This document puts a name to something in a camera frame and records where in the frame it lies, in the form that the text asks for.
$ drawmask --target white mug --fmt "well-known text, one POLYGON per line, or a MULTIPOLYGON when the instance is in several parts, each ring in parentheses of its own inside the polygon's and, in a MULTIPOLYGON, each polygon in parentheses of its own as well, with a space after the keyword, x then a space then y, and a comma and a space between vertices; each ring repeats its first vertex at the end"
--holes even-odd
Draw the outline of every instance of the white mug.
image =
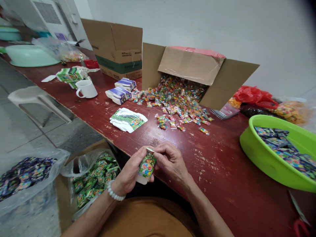
POLYGON ((76 82, 76 86, 78 87, 76 94, 80 98, 93 98, 98 95, 98 92, 96 91, 92 81, 89 81, 89 80, 78 81, 76 82))

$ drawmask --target worn table surface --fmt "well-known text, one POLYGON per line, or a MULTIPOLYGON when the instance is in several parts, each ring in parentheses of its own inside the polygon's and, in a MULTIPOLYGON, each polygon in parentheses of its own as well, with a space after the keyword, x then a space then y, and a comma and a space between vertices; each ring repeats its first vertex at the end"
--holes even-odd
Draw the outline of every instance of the worn table surface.
MULTIPOLYGON (((95 58, 91 51, 82 51, 95 58)), ((68 63, 67 67, 76 65, 80 64, 68 63)), ((157 146, 165 141, 175 144, 195 182, 235 236, 294 236, 292 223, 298 215, 287 194, 288 188, 260 171, 240 147, 239 136, 248 126, 248 118, 244 115, 238 114, 227 121, 212 116, 215 120, 210 126, 203 124, 210 132, 209 136, 200 132, 195 123, 186 124, 185 132, 170 128, 164 131, 157 127, 154 117, 156 113, 162 114, 160 108, 148 108, 145 103, 137 105, 131 101, 122 106, 113 103, 105 91, 113 88, 116 80, 100 71, 90 73, 98 96, 84 99, 77 97, 74 89, 57 79, 41 82, 60 71, 63 68, 61 64, 14 68, 128 155, 143 145, 157 146), (131 134, 122 132, 110 123, 110 117, 120 107, 145 115, 148 122, 131 134)), ((141 89, 142 79, 136 82, 141 89)), ((164 173, 157 172, 156 176, 184 196, 181 188, 164 173)), ((315 195, 295 190, 294 195, 311 224, 315 223, 312 212, 316 205, 315 195)))

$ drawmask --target cardboard box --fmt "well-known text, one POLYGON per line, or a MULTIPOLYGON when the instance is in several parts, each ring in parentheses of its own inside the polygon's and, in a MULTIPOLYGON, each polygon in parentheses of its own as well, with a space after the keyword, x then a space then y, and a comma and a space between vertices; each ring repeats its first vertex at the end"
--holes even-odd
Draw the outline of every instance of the cardboard box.
POLYGON ((120 80, 142 76, 143 29, 81 19, 101 71, 120 80))
MULTIPOLYGON (((105 139, 102 139, 91 146, 87 147, 83 151, 75 154, 67 160, 66 164, 68 164, 71 160, 76 158, 77 156, 82 156, 92 150, 95 149, 110 149, 109 144, 105 139)), ((76 210, 70 204, 69 190, 68 190, 68 177, 64 177, 61 174, 57 176, 55 180, 56 185, 56 195, 57 195, 57 204, 58 204, 58 213, 59 213, 59 226, 61 232, 64 233, 69 226, 73 223, 72 216, 76 212, 76 210)))
POLYGON ((220 110, 258 67, 207 50, 143 43, 142 89, 157 87, 165 72, 209 85, 200 105, 220 110))

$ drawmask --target person's hands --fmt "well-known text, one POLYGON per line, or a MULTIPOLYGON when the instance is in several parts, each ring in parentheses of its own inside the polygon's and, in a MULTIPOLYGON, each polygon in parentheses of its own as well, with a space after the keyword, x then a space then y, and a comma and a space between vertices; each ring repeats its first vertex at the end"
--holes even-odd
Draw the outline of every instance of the person's hands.
POLYGON ((162 143, 154 150, 154 157, 166 173, 181 186, 185 185, 190 174, 185 166, 181 152, 170 143, 162 143))
MULTIPOLYGON (((147 154, 146 147, 153 149, 152 146, 143 146, 140 148, 134 155, 131 156, 131 158, 129 158, 121 173, 119 173, 119 175, 111 184, 111 188, 116 195, 125 196, 135 187, 139 165, 147 154)), ((150 177, 150 182, 153 181, 154 175, 152 174, 150 177)))

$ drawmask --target pearl bracelet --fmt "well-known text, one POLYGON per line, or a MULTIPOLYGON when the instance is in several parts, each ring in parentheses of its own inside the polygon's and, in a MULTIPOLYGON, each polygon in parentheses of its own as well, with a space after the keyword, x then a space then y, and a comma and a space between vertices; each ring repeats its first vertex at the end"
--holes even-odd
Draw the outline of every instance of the pearl bracelet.
POLYGON ((123 200, 125 199, 126 195, 123 196, 123 197, 120 197, 120 196, 116 195, 116 194, 113 192, 113 190, 111 189, 111 184, 113 183, 113 181, 114 181, 114 180, 111 180, 110 182, 108 182, 108 192, 109 192, 110 196, 111 196, 112 198, 114 198, 115 200, 117 200, 117 201, 123 201, 123 200))

